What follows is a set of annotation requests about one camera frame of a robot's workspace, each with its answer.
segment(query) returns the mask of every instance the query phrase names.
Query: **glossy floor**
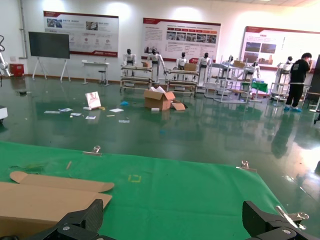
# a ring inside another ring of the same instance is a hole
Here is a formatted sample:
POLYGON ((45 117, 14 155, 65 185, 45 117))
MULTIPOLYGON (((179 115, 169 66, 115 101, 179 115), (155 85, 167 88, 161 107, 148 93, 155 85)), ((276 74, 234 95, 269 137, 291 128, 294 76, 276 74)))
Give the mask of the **glossy floor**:
POLYGON ((105 153, 234 166, 246 160, 288 212, 310 215, 306 231, 320 237, 320 177, 315 173, 320 122, 313 125, 314 113, 307 109, 284 113, 281 104, 266 101, 235 105, 202 95, 176 97, 188 106, 186 111, 153 113, 144 108, 141 90, 120 93, 118 84, 103 88, 95 83, 60 84, 56 79, 6 79, 0 105, 8 108, 9 116, 0 128, 0 141, 82 151, 100 145, 105 153), (20 96, 19 89, 27 89, 28 94, 20 96), (83 110, 85 93, 94 91, 99 92, 105 111, 83 110), (120 106, 122 101, 129 105, 120 106), (124 111, 109 111, 119 107, 124 111), (63 108, 84 117, 44 114, 63 108), (96 119, 86 120, 86 116, 96 119))

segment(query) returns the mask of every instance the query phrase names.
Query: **wall poster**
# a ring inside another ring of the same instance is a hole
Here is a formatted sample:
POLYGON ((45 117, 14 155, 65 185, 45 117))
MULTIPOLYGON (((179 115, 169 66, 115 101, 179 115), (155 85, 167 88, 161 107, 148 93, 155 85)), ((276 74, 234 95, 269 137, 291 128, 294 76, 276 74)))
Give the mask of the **wall poster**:
POLYGON ((176 61, 185 52, 193 62, 209 53, 217 57, 220 23, 143 18, 142 53, 145 59, 156 49, 165 61, 176 61))
POLYGON ((311 53, 313 68, 320 54, 320 32, 247 26, 245 28, 241 60, 258 61, 261 69, 274 69, 289 56, 296 61, 304 53, 311 53))
POLYGON ((119 17, 43 11, 47 33, 69 34, 71 54, 118 57, 119 17))

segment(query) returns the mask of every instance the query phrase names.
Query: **television screen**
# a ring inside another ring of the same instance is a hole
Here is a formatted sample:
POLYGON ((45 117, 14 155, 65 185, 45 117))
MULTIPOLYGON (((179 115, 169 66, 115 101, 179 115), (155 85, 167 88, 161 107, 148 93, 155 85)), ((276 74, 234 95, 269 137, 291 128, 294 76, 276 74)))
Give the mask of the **television screen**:
POLYGON ((31 56, 69 59, 69 35, 29 32, 31 56))

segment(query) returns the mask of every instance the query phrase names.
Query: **black shirt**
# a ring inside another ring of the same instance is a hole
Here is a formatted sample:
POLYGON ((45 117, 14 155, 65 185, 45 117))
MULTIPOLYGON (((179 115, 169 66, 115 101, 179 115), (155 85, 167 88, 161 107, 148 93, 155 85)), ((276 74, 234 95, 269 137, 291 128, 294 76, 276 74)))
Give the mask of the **black shirt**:
POLYGON ((306 79, 306 73, 310 70, 309 64, 303 60, 299 59, 296 61, 290 70, 291 73, 291 83, 304 83, 306 79))

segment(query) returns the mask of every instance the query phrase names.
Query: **green tablecloth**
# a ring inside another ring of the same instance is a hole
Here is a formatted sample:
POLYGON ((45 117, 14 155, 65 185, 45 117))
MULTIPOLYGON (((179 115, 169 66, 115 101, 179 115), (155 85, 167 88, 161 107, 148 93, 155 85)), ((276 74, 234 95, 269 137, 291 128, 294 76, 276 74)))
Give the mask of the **green tablecloth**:
POLYGON ((99 231, 117 240, 242 240, 242 203, 274 213, 260 176, 235 166, 0 142, 0 181, 12 171, 114 182, 99 231))
MULTIPOLYGON (((242 85, 249 85, 249 82, 242 82, 242 85)), ((264 82, 253 82, 251 84, 251 88, 257 89, 261 92, 267 93, 268 92, 268 84, 264 82)))

